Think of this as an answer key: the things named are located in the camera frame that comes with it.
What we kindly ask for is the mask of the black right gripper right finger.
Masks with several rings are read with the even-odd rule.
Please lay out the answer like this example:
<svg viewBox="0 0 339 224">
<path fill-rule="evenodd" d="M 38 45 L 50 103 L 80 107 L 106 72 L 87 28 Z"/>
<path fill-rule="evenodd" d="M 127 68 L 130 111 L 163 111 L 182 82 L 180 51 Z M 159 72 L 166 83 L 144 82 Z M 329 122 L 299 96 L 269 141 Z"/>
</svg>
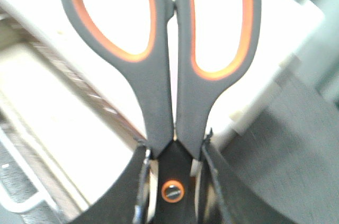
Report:
<svg viewBox="0 0 339 224">
<path fill-rule="evenodd" d="M 211 144 L 212 135 L 201 147 L 197 223 L 294 223 L 241 181 Z"/>
</svg>

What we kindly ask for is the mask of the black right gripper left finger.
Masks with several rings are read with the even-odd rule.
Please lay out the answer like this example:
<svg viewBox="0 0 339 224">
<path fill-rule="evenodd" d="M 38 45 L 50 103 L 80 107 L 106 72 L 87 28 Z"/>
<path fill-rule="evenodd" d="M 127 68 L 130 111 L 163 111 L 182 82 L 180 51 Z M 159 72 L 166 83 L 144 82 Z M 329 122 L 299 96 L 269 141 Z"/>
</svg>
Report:
<svg viewBox="0 0 339 224">
<path fill-rule="evenodd" d="M 71 223 L 146 223 L 151 151 L 139 143 L 117 181 Z"/>
</svg>

